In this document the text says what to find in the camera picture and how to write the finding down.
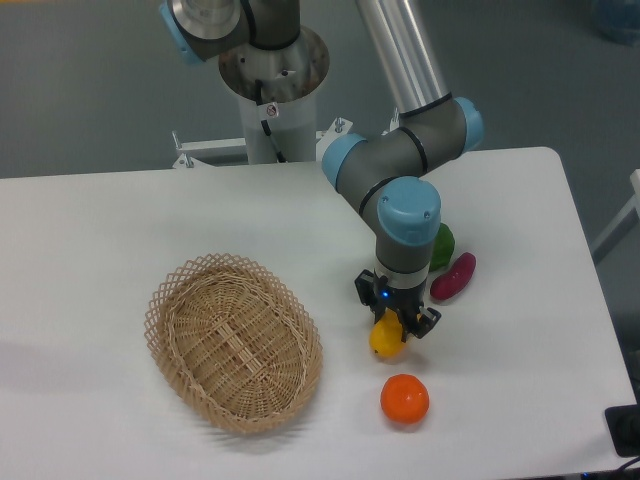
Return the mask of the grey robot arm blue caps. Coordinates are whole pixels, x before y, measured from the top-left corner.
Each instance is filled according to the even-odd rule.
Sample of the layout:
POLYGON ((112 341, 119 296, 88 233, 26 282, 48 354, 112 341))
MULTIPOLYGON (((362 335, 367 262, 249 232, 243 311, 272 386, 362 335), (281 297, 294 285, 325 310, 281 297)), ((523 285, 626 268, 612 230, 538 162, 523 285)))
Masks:
POLYGON ((252 164, 319 161, 333 188, 376 237, 375 265, 355 281, 376 317, 393 311, 404 336, 423 337, 439 320, 424 304, 441 216, 425 175, 474 149, 483 120, 454 97, 414 1, 361 1, 361 19, 380 59, 398 124, 367 139, 316 134, 313 96, 329 53, 300 20, 296 1, 165 1, 159 7, 181 57, 216 59, 241 111, 252 164))

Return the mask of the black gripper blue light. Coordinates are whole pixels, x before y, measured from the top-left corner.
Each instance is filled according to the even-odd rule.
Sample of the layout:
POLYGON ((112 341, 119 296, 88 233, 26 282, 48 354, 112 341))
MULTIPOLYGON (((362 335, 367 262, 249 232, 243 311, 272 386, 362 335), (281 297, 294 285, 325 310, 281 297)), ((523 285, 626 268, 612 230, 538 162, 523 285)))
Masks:
POLYGON ((409 336, 422 339, 439 322, 442 314, 424 306, 429 268, 411 274, 391 271, 391 276, 364 269, 354 280, 360 303, 374 315, 376 323, 387 310, 393 310, 402 325, 401 341, 409 336))

